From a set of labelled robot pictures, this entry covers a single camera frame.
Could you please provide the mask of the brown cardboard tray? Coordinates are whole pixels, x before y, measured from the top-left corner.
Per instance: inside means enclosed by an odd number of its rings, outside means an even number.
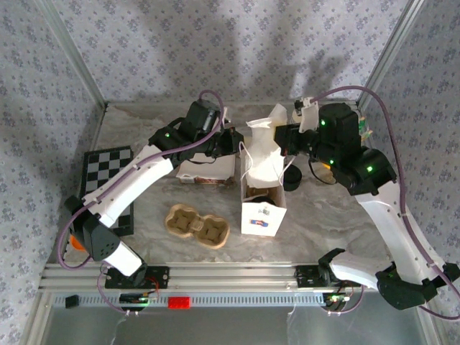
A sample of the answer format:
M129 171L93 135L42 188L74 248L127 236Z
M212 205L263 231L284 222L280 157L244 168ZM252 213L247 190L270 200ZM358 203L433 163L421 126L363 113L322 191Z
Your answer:
M234 183L234 176L226 180L212 180L205 178L178 178L181 183L201 184L201 185L231 185Z

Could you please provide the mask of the single white paper napkin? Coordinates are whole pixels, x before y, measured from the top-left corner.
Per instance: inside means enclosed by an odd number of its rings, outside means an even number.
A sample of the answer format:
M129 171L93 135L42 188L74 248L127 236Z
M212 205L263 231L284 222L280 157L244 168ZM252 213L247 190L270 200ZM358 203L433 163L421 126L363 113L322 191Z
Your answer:
M251 188L276 188L284 169L281 148L275 142L277 126L287 124L287 109L277 103L266 118L247 122L252 137L247 145L245 158L247 185Z

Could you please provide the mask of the white paper takeout bag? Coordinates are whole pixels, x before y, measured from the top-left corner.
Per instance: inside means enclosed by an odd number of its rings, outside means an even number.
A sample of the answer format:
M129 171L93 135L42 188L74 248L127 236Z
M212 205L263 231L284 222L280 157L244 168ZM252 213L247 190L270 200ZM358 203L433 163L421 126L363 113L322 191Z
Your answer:
M285 191L283 185L276 187L254 188L247 181L252 159L246 151L243 142L239 143L240 154L240 199L241 199L241 233L255 236L274 237L287 212ZM247 203L255 196L269 196L276 202L276 206L268 203Z

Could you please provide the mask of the white napkin stack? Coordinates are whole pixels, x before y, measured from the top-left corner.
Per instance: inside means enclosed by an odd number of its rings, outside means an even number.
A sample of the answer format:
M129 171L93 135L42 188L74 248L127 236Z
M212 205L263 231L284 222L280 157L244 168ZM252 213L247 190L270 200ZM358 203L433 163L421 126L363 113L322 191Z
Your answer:
M226 180L234 176L234 170L234 155L212 158L197 153L191 161L187 160L180 165L176 177Z

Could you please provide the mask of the black grey chessboard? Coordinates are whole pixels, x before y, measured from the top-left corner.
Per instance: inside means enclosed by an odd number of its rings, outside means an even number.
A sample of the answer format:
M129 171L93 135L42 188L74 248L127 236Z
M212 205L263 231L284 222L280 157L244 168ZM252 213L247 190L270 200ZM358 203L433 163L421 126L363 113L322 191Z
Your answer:
M79 198L100 188L133 159L130 146L86 152L83 156ZM111 229L117 236L134 234L134 204L131 203L115 220Z

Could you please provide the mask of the brown pulp cup carrier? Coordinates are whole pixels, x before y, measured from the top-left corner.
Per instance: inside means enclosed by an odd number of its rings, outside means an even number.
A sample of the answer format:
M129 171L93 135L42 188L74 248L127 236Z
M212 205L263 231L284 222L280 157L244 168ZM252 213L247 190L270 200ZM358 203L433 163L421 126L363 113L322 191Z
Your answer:
M182 203L171 207L164 223L170 234L181 239L193 237L209 249L222 248L230 235L226 219L214 214L202 216L195 208Z

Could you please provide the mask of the small circuit board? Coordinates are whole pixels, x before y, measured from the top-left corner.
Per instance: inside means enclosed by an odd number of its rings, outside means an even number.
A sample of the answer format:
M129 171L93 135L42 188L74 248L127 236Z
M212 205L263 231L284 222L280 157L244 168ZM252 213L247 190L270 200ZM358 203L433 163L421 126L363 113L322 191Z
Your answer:
M347 303L350 301L350 295L345 293L324 293L323 300L327 307L333 305L340 305L341 303Z
M152 293L122 293L119 296L120 304L135 304L146 306L157 300L157 296Z

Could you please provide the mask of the aluminium frame post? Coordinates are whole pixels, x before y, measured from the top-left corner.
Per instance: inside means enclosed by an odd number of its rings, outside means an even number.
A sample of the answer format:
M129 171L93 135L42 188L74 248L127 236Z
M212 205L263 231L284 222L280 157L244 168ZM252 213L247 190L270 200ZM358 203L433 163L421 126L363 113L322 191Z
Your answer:
M72 65L76 75L81 79L87 92L97 104L97 106L103 110L106 109L106 101L102 96L96 81L91 75L88 67L86 66L83 56L78 51L72 37L70 36L64 21L60 18L60 15L55 8L52 0L33 0L37 5L38 9L42 12L42 15L56 37L59 45L63 49L67 59Z
M403 46L407 36L410 34L416 19L425 5L426 0L408 0L398 19L390 38L384 46L382 53L373 68L366 87L377 92L380 84L385 78L386 73L394 62L400 48Z

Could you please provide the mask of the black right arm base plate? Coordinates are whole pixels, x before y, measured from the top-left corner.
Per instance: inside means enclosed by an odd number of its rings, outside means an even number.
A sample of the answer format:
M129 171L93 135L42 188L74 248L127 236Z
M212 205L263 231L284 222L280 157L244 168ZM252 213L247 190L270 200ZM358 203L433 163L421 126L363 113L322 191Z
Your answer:
M340 280L330 268L325 268L319 264L305 264L295 267L294 278L299 288L338 288L338 287L358 287L355 282Z

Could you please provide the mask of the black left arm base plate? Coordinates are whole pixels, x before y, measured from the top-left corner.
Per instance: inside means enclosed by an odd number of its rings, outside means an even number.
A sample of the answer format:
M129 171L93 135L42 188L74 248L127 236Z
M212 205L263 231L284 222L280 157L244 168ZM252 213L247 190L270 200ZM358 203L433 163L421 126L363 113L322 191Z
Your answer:
M104 287L106 289L167 289L170 268L168 266L146 266L132 276L125 276L115 268L110 268L106 274Z

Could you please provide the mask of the aluminium front frame rail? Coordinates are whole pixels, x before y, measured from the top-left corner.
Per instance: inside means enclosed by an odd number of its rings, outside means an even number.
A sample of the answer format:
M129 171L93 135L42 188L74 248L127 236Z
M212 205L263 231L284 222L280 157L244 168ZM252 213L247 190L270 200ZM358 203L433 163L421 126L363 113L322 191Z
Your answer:
M171 262L166 264L168 289L174 291L288 291L298 288L296 263L291 262ZM101 272L99 264L79 270L65 270L58 264L46 264L39 283L40 290L83 291L96 289Z

